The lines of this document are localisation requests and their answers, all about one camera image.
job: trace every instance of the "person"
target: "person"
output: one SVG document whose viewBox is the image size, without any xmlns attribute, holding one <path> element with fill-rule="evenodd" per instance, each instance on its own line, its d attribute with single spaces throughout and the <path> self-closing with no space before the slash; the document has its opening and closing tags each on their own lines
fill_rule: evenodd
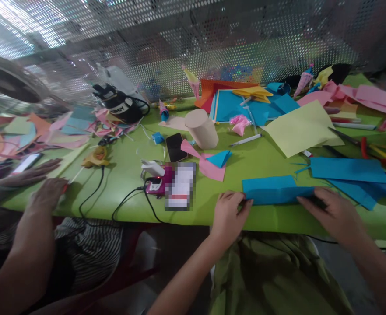
<svg viewBox="0 0 386 315">
<path fill-rule="evenodd" d="M 0 315 L 29 314 L 91 290 L 119 263 L 122 224 L 65 218 L 54 228 L 52 212 L 67 180 L 46 175 L 60 161 L 0 179 L 0 202 L 15 189 L 45 180 L 23 213 L 0 207 Z"/>
<path fill-rule="evenodd" d="M 298 201 L 349 251 L 386 314 L 386 255 L 368 236 L 351 202 L 316 187 L 322 210 Z M 243 233 L 253 200 L 218 198 L 210 235 L 158 296 L 148 315 L 185 314 L 215 266 L 210 314 L 353 314 L 345 294 L 304 235 Z"/>
</svg>

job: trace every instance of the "metal mesh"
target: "metal mesh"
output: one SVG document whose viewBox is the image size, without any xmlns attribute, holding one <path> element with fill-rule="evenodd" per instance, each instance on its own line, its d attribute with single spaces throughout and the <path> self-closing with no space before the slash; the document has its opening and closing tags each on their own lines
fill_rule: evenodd
<svg viewBox="0 0 386 315">
<path fill-rule="evenodd" d="M 96 63 L 151 100 L 192 95 L 199 78 L 268 83 L 315 64 L 386 65 L 386 0 L 0 0 L 0 56 L 52 93 L 93 106 Z M 41 109 L 0 95 L 0 110 Z"/>
</svg>

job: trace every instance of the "adult hand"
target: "adult hand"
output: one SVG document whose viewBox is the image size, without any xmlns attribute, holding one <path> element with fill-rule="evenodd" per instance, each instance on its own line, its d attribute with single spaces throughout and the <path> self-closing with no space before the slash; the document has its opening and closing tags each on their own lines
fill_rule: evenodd
<svg viewBox="0 0 386 315">
<path fill-rule="evenodd" d="M 52 212 L 62 195 L 68 180 L 63 178 L 49 178 L 39 190 L 31 194 L 25 211 L 49 211 Z"/>
<path fill-rule="evenodd" d="M 326 187 L 315 187 L 314 194 L 327 206 L 325 210 L 306 198 L 297 197 L 297 200 L 338 243 L 348 248 L 367 236 L 361 217 L 348 199 Z"/>
<path fill-rule="evenodd" d="M 242 192 L 228 190 L 219 195 L 215 206 L 214 224 L 211 231 L 211 239 L 218 246 L 228 249 L 240 235 L 253 205 L 253 199 L 247 200 L 240 210 L 240 203 L 246 198 Z"/>
<path fill-rule="evenodd" d="M 11 175 L 0 179 L 3 187 L 24 187 L 38 183 L 46 179 L 46 174 L 60 166 L 62 159 L 47 161 L 35 168 L 30 168 L 22 173 Z"/>
</svg>

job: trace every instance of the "cardboard tube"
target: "cardboard tube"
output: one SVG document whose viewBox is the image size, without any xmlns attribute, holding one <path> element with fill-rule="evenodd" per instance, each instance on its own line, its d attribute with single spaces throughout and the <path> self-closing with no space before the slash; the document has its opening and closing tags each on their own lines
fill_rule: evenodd
<svg viewBox="0 0 386 315">
<path fill-rule="evenodd" d="M 199 108 L 188 113 L 184 123 L 199 148 L 205 150 L 216 147 L 219 141 L 218 134 L 214 122 L 204 109 Z"/>
</svg>

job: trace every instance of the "white marker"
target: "white marker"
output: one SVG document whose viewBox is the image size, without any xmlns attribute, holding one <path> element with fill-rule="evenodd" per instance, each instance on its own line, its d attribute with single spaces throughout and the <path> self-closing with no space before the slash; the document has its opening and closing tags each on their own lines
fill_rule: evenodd
<svg viewBox="0 0 386 315">
<path fill-rule="evenodd" d="M 353 124 L 353 123 L 347 123 L 347 122 L 334 122 L 334 126 L 336 127 L 344 127 L 344 128 L 355 128 L 355 129 L 365 129 L 365 130 L 374 130 L 377 128 L 375 125 L 361 125 L 361 124 Z"/>
<path fill-rule="evenodd" d="M 239 145 L 239 144 L 243 144 L 243 143 L 249 142 L 249 141 L 251 141 L 251 140 L 258 139 L 258 138 L 260 138 L 260 137 L 263 137 L 263 135 L 262 135 L 261 133 L 255 135 L 255 136 L 251 136 L 251 137 L 249 137 L 249 138 L 245 138 L 244 140 L 240 140 L 240 141 L 235 142 L 235 143 L 233 143 L 233 144 L 230 144 L 229 147 L 235 147 L 235 146 L 237 146 L 237 145 Z"/>
</svg>

